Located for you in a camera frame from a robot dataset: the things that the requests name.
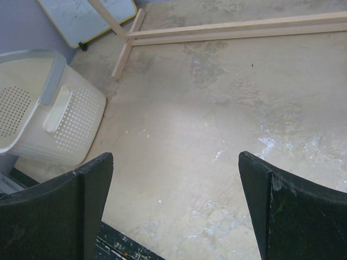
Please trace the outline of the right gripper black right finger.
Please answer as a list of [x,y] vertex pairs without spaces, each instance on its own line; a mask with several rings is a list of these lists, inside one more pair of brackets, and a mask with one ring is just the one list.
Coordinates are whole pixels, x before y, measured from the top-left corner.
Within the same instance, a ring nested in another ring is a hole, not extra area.
[[238,166],[262,259],[346,259],[346,193],[247,151]]

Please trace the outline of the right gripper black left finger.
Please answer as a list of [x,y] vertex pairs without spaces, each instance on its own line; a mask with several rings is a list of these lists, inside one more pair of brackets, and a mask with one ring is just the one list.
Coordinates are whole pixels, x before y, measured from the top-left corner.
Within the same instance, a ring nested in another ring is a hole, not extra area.
[[1,259],[93,259],[113,155],[1,197]]

